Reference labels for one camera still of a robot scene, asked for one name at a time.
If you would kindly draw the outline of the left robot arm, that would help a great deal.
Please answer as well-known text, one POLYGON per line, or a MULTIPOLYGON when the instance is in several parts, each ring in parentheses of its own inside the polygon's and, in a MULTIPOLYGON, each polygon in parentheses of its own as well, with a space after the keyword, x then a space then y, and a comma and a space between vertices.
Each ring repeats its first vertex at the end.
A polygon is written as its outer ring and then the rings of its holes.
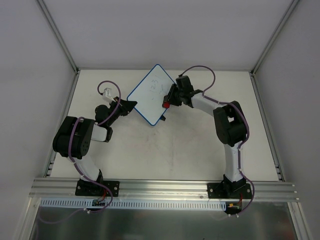
POLYGON ((127 116, 137 104, 116 97, 108 106, 95 108, 95 119, 66 116, 53 139, 53 150, 74 165, 93 195, 101 194, 105 184, 101 170, 88 156, 91 142, 108 143, 113 135, 112 124, 127 116))

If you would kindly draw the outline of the red bone-shaped eraser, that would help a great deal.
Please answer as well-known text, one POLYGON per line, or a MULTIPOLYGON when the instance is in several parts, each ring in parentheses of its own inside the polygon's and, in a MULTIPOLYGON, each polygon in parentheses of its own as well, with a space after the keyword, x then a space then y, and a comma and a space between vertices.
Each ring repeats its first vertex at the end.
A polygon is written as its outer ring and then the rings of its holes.
POLYGON ((162 107, 164 108, 164 109, 169 109, 170 108, 170 102, 168 102, 168 101, 164 101, 163 103, 162 103, 162 107))

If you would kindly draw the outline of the blue framed whiteboard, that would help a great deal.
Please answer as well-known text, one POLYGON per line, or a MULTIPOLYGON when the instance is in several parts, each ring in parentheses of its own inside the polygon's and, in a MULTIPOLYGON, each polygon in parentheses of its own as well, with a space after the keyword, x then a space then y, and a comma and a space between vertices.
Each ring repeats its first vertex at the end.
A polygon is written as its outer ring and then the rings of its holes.
POLYGON ((155 126, 167 111, 162 104, 173 83, 163 67, 156 64, 131 91, 127 100, 137 102, 134 109, 151 126, 155 126))

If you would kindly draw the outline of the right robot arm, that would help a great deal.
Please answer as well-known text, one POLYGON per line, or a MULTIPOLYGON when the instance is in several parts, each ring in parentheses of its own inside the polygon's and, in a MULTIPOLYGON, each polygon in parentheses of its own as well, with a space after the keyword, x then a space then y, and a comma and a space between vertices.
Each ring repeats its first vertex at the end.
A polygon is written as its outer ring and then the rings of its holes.
POLYGON ((224 145, 225 173, 223 181, 224 193, 235 198, 242 191, 240 183, 245 183, 241 168, 241 148, 249 138, 249 126, 237 101, 221 102, 205 96, 202 90, 195 90, 190 78, 180 75, 173 83, 167 95, 164 96, 162 107, 179 107, 187 105, 201 110, 214 119, 218 139, 224 145))

